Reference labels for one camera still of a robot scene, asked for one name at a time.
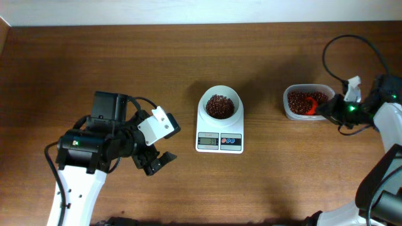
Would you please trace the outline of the red measuring scoop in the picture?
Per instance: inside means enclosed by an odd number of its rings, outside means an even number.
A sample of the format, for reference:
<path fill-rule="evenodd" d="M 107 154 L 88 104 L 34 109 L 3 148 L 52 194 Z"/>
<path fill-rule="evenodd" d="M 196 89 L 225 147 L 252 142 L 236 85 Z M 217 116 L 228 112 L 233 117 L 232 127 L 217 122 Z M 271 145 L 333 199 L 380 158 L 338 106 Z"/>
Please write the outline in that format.
<path fill-rule="evenodd" d="M 318 107 L 318 102 L 313 97 L 307 97 L 306 100 L 311 103 L 311 108 L 306 111 L 306 116 L 314 116 Z"/>

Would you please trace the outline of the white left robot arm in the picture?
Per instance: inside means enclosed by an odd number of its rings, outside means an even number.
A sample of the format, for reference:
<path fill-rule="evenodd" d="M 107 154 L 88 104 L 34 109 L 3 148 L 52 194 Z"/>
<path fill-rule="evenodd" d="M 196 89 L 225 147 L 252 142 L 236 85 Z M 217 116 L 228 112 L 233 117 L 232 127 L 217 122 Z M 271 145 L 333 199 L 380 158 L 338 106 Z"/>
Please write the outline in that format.
<path fill-rule="evenodd" d="M 176 155 L 161 154 L 154 143 L 180 132 L 171 113 L 154 105 L 147 113 L 140 97 L 96 91 L 92 112 L 53 143 L 56 160 L 44 153 L 56 181 L 48 225 L 90 225 L 99 192 L 123 158 L 152 176 Z"/>

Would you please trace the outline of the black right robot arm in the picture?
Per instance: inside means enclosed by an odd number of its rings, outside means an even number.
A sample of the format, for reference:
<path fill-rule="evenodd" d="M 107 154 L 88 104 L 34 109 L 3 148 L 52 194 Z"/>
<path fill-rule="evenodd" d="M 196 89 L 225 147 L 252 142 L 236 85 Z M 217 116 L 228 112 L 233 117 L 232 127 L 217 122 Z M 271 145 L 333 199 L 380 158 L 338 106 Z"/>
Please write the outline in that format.
<path fill-rule="evenodd" d="M 317 113 L 338 127 L 362 124 L 380 133 L 384 156 L 343 207 L 318 211 L 304 225 L 401 225 L 401 78 L 379 75 L 363 102 L 341 94 L 320 105 Z"/>

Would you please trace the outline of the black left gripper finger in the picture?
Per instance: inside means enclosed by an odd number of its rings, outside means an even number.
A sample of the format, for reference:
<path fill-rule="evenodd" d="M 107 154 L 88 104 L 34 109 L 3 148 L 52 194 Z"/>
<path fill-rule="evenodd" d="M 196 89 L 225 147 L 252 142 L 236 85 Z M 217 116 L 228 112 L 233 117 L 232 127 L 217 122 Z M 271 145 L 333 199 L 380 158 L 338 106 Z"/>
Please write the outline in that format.
<path fill-rule="evenodd" d="M 146 164 L 144 166 L 144 172 L 146 176 L 152 176 L 156 172 L 158 172 L 162 168 L 161 161 L 159 159 L 155 159 L 154 161 L 150 162 L 149 164 Z"/>
<path fill-rule="evenodd" d="M 153 162 L 153 170 L 154 171 L 159 171 L 160 169 L 162 169 L 162 167 L 164 167 L 165 165 L 167 165 L 171 161 L 175 160 L 176 158 L 177 158 L 177 155 L 175 155 L 175 154 L 172 154 L 172 153 L 169 153 L 169 152 L 163 153 L 160 158 L 154 160 L 154 162 Z"/>

